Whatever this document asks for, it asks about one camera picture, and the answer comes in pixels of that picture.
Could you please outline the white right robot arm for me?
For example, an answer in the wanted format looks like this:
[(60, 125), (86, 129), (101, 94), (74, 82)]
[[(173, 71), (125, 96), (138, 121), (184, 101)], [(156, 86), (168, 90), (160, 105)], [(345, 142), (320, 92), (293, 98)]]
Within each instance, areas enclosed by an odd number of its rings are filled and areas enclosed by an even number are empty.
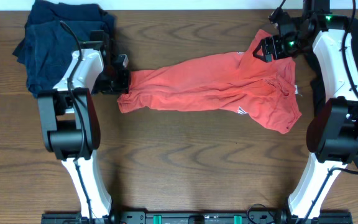
[(351, 223), (349, 212), (324, 212), (321, 205), (348, 164), (356, 165), (358, 175), (358, 19), (308, 12), (295, 18), (270, 16), (270, 21), (279, 33), (259, 42), (260, 59), (313, 55), (324, 86), (319, 112), (306, 133), (306, 168), (274, 222)]

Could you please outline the red t-shirt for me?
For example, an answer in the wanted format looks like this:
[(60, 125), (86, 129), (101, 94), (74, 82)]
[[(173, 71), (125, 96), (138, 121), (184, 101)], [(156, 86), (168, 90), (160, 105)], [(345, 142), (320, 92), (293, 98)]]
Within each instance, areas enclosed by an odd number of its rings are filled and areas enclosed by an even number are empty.
[(245, 52), (194, 58), (131, 74), (130, 90), (117, 99), (122, 113), (141, 108), (167, 111), (227, 110), (248, 115), (264, 128), (288, 133), (301, 116), (295, 62), (263, 62), (252, 55), (270, 37), (259, 30)]

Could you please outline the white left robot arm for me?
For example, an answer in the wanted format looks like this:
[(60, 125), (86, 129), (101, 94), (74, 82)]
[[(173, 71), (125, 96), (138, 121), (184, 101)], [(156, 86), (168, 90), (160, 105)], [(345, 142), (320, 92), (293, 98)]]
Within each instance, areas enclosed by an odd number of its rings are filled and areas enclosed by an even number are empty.
[(103, 40), (81, 42), (63, 78), (37, 101), (45, 148), (68, 171), (80, 200), (78, 213), (44, 213), (42, 223), (118, 223), (106, 190), (97, 150), (101, 141), (92, 92), (121, 95), (129, 91), (127, 55), (112, 56)]

